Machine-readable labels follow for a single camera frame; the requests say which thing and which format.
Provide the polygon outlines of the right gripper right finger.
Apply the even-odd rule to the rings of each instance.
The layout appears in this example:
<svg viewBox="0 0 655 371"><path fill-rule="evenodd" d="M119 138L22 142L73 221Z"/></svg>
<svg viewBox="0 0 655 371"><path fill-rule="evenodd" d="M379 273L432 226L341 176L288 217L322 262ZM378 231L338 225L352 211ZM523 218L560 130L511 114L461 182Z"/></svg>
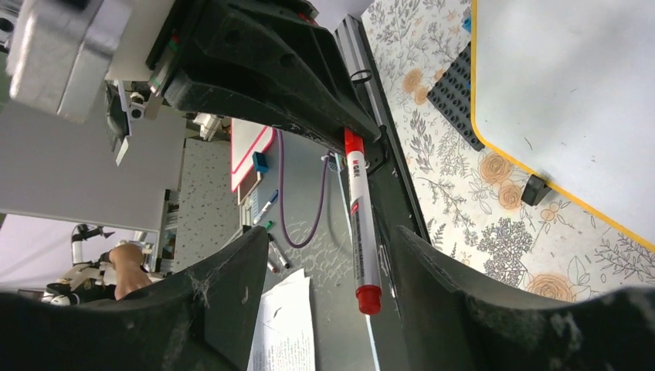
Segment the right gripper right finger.
<svg viewBox="0 0 655 371"><path fill-rule="evenodd" d="M513 288L404 226L392 275L413 370L652 370L654 291L568 303Z"/></svg>

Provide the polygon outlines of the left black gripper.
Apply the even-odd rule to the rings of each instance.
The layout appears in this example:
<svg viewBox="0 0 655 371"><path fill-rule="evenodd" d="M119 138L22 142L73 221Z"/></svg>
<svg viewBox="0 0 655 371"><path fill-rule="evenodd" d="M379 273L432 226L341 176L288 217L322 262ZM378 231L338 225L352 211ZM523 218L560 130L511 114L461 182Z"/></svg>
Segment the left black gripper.
<svg viewBox="0 0 655 371"><path fill-rule="evenodd" d="M307 1L156 1L120 42L114 79L147 81L180 111L217 114L344 151L378 125Z"/></svg>

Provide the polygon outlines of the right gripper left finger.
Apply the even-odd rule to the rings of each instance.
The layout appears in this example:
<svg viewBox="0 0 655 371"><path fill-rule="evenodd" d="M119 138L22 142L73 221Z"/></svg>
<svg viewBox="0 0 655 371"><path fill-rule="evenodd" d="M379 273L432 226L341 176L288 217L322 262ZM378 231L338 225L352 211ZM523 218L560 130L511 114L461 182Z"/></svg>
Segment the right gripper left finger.
<svg viewBox="0 0 655 371"><path fill-rule="evenodd" d="M244 370L267 273L254 227L119 301L55 306L1 296L3 370Z"/></svg>

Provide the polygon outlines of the red whiteboard marker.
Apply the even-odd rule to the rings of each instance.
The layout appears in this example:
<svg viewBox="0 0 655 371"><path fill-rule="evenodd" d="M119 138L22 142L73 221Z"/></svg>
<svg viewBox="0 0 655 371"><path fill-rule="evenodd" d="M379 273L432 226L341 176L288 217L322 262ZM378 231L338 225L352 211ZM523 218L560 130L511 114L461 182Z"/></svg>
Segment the red whiteboard marker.
<svg viewBox="0 0 655 371"><path fill-rule="evenodd" d="M381 311L382 289L378 272L377 243L368 186L364 143L353 131L344 131L350 196L349 217L355 269L355 297L359 311L376 315Z"/></svg>

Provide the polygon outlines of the yellow framed whiteboard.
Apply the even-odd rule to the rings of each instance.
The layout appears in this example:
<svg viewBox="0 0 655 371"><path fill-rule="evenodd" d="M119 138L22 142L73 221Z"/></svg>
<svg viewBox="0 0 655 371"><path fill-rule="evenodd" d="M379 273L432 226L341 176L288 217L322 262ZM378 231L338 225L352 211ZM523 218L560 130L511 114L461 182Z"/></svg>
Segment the yellow framed whiteboard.
<svg viewBox="0 0 655 371"><path fill-rule="evenodd" d="M473 129L654 246L654 3L475 1Z"/></svg>

